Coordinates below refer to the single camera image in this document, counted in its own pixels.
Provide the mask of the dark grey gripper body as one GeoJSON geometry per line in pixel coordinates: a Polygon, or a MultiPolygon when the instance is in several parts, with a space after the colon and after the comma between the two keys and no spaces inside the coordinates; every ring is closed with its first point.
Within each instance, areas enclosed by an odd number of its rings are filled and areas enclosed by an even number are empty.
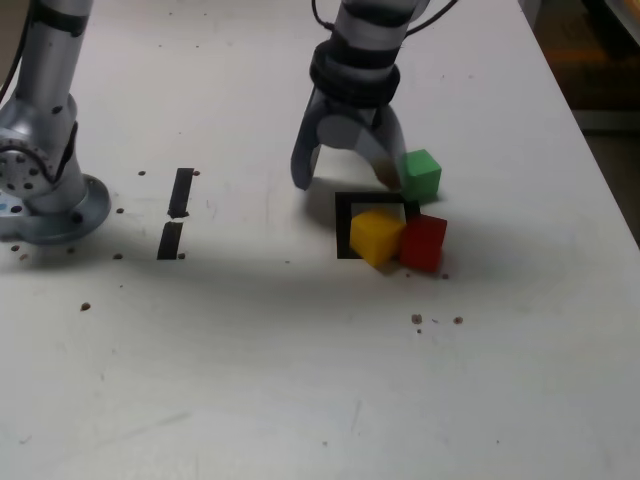
{"type": "Polygon", "coordinates": [[[321,104],[330,115],[347,117],[367,126],[380,126],[388,110],[388,105],[373,109],[359,109],[328,97],[324,98],[321,104]]]}

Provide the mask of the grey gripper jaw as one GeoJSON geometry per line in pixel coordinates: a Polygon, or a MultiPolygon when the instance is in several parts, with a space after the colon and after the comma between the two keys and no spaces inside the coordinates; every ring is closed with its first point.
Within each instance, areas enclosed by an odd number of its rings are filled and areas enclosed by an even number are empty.
{"type": "Polygon", "coordinates": [[[369,164],[378,181],[388,190],[401,190],[399,163],[404,154],[404,139],[391,108],[380,126],[367,126],[328,113],[320,121],[317,133],[321,145],[355,152],[369,164]]]}
{"type": "Polygon", "coordinates": [[[314,87],[301,121],[290,163],[293,183],[303,191],[310,187],[314,177],[320,148],[317,129],[325,114],[325,97],[314,87]]]}

